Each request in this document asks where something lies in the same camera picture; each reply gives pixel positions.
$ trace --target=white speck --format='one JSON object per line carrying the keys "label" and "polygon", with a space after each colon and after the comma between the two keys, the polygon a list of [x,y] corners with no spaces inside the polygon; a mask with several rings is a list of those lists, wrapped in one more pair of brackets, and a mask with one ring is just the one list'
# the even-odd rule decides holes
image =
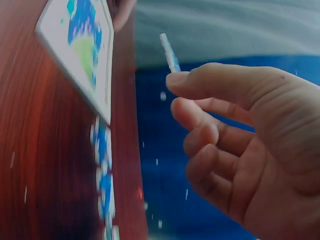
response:
{"label": "white speck", "polygon": [[185,191],[185,200],[187,201],[187,199],[188,199],[188,189],[186,189],[186,191]]}
{"label": "white speck", "polygon": [[10,168],[11,168],[11,169],[12,169],[13,166],[14,166],[15,156],[16,156],[16,153],[13,152],[13,153],[12,153],[12,157],[11,157],[11,162],[10,162]]}
{"label": "white speck", "polygon": [[161,220],[158,221],[158,228],[162,229],[162,221]]}
{"label": "white speck", "polygon": [[160,99],[161,99],[161,101],[167,100],[167,95],[166,95],[166,93],[165,93],[164,91],[162,91],[162,92],[160,93]]}
{"label": "white speck", "polygon": [[27,188],[27,186],[25,186],[25,189],[24,189],[24,204],[26,204],[26,202],[27,202],[27,192],[28,192],[28,188]]}

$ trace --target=red surface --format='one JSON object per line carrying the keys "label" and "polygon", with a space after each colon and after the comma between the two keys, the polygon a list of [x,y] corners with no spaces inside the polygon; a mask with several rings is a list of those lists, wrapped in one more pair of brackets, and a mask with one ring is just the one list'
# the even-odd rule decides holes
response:
{"label": "red surface", "polygon": [[[0,1],[0,239],[100,239],[95,114],[34,32],[46,2]],[[112,171],[120,238],[146,240],[133,22],[114,39]]]}

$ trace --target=blue fabric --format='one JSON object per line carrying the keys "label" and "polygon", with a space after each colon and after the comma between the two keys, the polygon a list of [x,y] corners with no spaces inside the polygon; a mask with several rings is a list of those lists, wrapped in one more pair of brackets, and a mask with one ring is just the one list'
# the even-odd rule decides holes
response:
{"label": "blue fabric", "polygon": [[[215,62],[273,66],[320,84],[318,56],[254,56]],[[204,63],[182,64],[181,69],[189,71]],[[150,237],[158,239],[157,236],[162,236],[159,239],[166,240],[255,239],[190,189],[185,177],[188,159],[182,147],[187,131],[171,116],[170,104],[175,96],[166,89],[168,73],[167,66],[138,70],[136,73],[141,171],[144,199],[148,203],[146,217]],[[160,99],[162,91],[166,93],[166,101]],[[227,124],[245,127],[223,117],[218,118]],[[159,220],[162,221],[162,228],[158,227]]]}

